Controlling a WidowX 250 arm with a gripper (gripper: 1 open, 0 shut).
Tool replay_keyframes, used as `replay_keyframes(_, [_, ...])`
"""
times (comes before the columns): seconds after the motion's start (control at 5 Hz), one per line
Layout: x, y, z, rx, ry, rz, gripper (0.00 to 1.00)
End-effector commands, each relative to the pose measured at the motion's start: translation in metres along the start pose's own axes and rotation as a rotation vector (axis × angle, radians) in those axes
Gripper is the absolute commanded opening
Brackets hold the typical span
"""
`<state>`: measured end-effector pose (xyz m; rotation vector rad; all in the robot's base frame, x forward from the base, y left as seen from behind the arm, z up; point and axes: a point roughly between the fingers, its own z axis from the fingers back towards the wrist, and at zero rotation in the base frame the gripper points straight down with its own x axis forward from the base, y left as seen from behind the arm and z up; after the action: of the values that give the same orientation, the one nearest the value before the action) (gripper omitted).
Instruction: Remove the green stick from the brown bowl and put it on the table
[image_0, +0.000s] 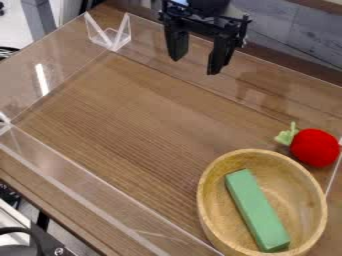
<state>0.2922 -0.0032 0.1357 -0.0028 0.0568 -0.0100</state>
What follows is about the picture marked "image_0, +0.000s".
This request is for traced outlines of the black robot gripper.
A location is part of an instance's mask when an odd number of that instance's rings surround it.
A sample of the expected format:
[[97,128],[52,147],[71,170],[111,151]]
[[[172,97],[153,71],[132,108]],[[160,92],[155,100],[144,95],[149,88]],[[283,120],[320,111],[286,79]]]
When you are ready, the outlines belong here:
[[250,15],[232,0],[161,0],[159,20],[164,25],[168,55],[179,61],[188,52],[188,32],[213,37],[208,55],[207,74],[216,75],[230,63],[235,47],[247,40]]

